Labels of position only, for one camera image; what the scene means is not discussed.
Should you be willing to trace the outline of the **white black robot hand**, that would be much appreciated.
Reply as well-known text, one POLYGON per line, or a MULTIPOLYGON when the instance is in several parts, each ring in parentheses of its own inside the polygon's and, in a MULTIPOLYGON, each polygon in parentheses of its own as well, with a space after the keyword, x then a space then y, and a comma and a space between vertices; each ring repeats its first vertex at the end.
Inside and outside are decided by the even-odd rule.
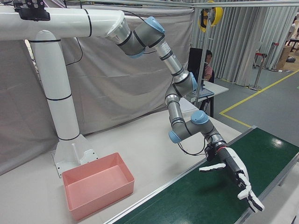
POLYGON ((237 186, 241 189, 237 195, 238 199, 246 199, 250 209, 254 213, 264 211, 265 206, 253 192, 247 168, 238 154, 230 147, 220 147, 216 151, 216 155, 219 157, 220 163, 201 167, 199 168, 199 171, 210 172, 227 169, 232 174, 232 178, 236 182, 237 186))

